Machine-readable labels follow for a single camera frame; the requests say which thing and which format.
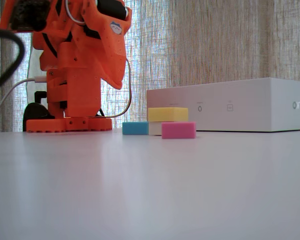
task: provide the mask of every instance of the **yellow sponge block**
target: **yellow sponge block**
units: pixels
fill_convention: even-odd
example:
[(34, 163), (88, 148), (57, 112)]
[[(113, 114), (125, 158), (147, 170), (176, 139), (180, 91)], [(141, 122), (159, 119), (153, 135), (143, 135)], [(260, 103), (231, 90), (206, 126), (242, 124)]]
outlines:
[(149, 107), (149, 122), (187, 122), (188, 108), (186, 107)]

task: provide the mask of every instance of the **sheer curtain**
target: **sheer curtain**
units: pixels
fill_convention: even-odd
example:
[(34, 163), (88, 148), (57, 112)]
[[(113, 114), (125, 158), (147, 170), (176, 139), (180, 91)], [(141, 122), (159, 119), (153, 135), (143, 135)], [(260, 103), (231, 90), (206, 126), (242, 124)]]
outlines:
[[(4, 1), (0, 0), (0, 17)], [(18, 34), (25, 44), (25, 57), (14, 75), (0, 89), (0, 101), (11, 86), (27, 78), (28, 63), (31, 49), (31, 35)], [(0, 75), (14, 61), (18, 55), (18, 47), (7, 40), (0, 40)], [(0, 132), (22, 131), (22, 116), (27, 105), (27, 92), (24, 85), (17, 87), (6, 99), (0, 111)]]
[[(146, 120), (148, 89), (262, 77), (300, 81), (300, 1), (125, 3), (133, 10), (131, 28), (125, 37), (133, 99), (129, 111), (113, 120), (113, 127), (120, 127), (122, 121)], [(42, 74), (38, 65), (32, 64), (37, 60), (38, 56), (31, 56), (30, 71), (34, 75)], [(102, 84), (102, 109), (106, 115), (125, 108), (127, 69), (123, 85), (118, 91)], [(28, 86), (31, 101), (35, 87)]]

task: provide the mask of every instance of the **blue sponge block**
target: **blue sponge block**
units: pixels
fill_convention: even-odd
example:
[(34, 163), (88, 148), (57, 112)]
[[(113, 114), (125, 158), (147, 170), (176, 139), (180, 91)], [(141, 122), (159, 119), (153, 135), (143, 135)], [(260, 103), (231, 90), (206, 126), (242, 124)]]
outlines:
[(149, 123), (147, 121), (126, 121), (122, 123), (123, 135), (148, 135)]

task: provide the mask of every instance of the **white table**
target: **white table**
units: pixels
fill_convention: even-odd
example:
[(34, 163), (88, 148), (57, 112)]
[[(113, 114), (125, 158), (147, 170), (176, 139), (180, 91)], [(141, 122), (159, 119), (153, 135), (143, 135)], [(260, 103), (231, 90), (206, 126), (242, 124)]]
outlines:
[(0, 133), (0, 240), (300, 240), (300, 131)]

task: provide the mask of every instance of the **white device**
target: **white device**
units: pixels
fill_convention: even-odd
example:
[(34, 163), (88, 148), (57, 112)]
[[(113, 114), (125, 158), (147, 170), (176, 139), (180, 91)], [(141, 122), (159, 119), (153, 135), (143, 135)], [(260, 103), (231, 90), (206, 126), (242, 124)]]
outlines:
[(197, 131), (300, 130), (300, 81), (272, 77), (147, 90), (147, 108), (188, 108)]

